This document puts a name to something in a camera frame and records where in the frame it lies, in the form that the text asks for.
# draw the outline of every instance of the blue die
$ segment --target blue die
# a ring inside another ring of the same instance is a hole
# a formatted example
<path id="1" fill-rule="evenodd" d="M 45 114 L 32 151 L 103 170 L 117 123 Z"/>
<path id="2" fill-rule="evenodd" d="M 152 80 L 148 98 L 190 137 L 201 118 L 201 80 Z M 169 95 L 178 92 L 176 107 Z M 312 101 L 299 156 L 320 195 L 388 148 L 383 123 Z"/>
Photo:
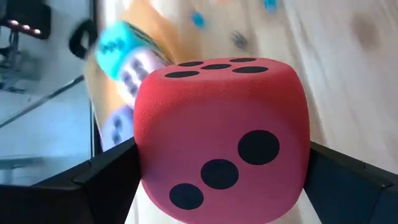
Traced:
<path id="1" fill-rule="evenodd" d="M 118 80 L 118 72 L 128 54 L 137 47 L 150 46 L 150 37 L 124 21 L 103 31 L 96 46 L 98 65 L 107 76 Z"/>

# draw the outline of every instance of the black dot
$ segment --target black dot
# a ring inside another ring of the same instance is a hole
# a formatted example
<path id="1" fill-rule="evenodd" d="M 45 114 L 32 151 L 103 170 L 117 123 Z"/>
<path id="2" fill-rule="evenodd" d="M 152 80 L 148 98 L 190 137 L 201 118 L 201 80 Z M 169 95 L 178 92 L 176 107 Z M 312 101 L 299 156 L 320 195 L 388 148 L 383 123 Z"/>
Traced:
<path id="1" fill-rule="evenodd" d="M 113 126 L 114 126 L 116 129 L 118 129 L 118 130 L 122 129 L 122 121 L 120 120 L 120 117 L 116 117 L 116 118 L 113 120 Z"/>
<path id="2" fill-rule="evenodd" d="M 184 77 L 190 77 L 194 75 L 198 75 L 199 72 L 197 71 L 183 71 L 183 72 L 172 72 L 167 75 L 165 75 L 167 78 L 184 78 Z"/>
<path id="3" fill-rule="evenodd" d="M 118 131 L 113 131 L 112 133 L 112 141 L 113 144 L 117 145 L 121 142 L 122 138 L 120 137 L 120 134 Z"/>
<path id="4" fill-rule="evenodd" d="M 239 140 L 238 152 L 248 164 L 264 165 L 278 156 L 279 141 L 268 131 L 251 131 Z"/>
<path id="5" fill-rule="evenodd" d="M 200 171 L 204 183 L 218 190 L 232 187 L 239 178 L 238 168 L 225 159 L 213 159 L 208 161 Z"/>
<path id="6" fill-rule="evenodd" d="M 178 184 L 169 193 L 170 200 L 178 208 L 192 210 L 199 208 L 203 203 L 203 193 L 192 184 Z"/>
<path id="7" fill-rule="evenodd" d="M 231 59 L 229 61 L 230 62 L 252 62 L 255 60 L 257 60 L 257 59 L 255 59 L 255 58 L 236 58 L 236 59 Z"/>
<path id="8" fill-rule="evenodd" d="M 265 72 L 268 70 L 266 67 L 259 67 L 259 66 L 249 66 L 249 67 L 241 67 L 232 70 L 232 72 L 236 73 L 259 73 L 259 72 Z"/>
<path id="9" fill-rule="evenodd" d="M 192 66 L 197 66 L 197 65 L 201 65 L 201 64 L 203 64 L 203 62 L 185 62 L 185 63 L 179 64 L 179 66 L 192 67 Z"/>
<path id="10" fill-rule="evenodd" d="M 231 65 L 228 64 L 214 64 L 214 65 L 206 65 L 202 67 L 201 69 L 204 70 L 216 70 L 216 69 L 224 69 L 224 68 L 229 68 Z"/>

